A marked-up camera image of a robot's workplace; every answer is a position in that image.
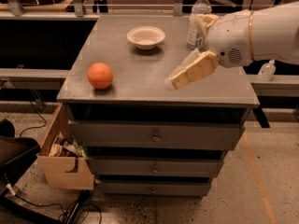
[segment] orange fruit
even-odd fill
[[[87,71],[87,78],[94,88],[102,90],[111,85],[113,72],[105,63],[94,63]]]

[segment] gray drawer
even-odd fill
[[[89,167],[98,175],[153,175],[216,177],[223,161],[161,159],[91,159]]]
[[[130,183],[118,181],[100,182],[97,187],[106,194],[133,194],[133,195],[161,195],[161,196],[189,196],[203,197],[210,190],[208,183]]]
[[[238,124],[70,120],[69,126],[76,140],[87,147],[233,150],[244,132],[244,127]]]

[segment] gray tabletop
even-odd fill
[[[257,105],[258,99],[242,67],[218,67],[216,72],[178,90],[169,91],[164,79],[191,52],[187,48],[188,17],[168,15],[104,15],[77,57],[57,100],[62,103],[184,103],[213,105]],[[127,41],[129,30],[155,26],[165,40],[153,50],[139,50]],[[112,85],[95,90],[87,79],[96,62],[108,64],[114,73]]]

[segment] plastic bottle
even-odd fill
[[[276,71],[275,60],[270,60],[269,63],[265,63],[262,65],[258,78],[263,81],[270,81]]]
[[[203,51],[205,40],[200,31],[195,26],[194,17],[196,14],[208,14],[212,12],[212,7],[208,0],[197,0],[192,6],[192,14],[189,18],[189,31],[187,37],[187,46],[190,49],[199,49]]]

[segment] drawer knob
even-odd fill
[[[152,139],[153,142],[160,142],[161,141],[161,138],[158,135],[153,135],[151,137],[151,139]]]

